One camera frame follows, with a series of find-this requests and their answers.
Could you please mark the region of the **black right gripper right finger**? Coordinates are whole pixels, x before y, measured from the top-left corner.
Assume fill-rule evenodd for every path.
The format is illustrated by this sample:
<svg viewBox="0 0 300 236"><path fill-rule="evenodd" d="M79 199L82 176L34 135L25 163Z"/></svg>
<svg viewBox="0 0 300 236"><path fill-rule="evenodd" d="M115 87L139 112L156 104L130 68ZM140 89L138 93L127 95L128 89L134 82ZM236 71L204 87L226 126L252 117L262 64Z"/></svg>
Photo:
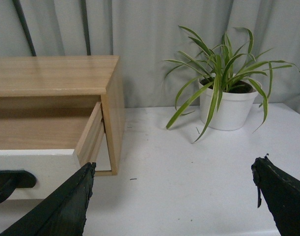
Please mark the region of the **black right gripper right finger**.
<svg viewBox="0 0 300 236"><path fill-rule="evenodd" d="M257 186L257 206L264 197L282 236L300 236L300 180L276 167L267 156L251 165Z"/></svg>

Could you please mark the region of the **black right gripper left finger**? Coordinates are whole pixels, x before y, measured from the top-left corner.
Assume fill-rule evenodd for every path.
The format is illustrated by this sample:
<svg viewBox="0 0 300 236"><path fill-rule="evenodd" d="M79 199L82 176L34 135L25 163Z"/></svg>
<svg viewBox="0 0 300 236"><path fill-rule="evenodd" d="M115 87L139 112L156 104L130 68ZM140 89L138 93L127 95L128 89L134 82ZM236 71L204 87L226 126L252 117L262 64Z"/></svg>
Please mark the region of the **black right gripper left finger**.
<svg viewBox="0 0 300 236"><path fill-rule="evenodd" d="M86 163L1 236L81 236L96 163Z"/></svg>

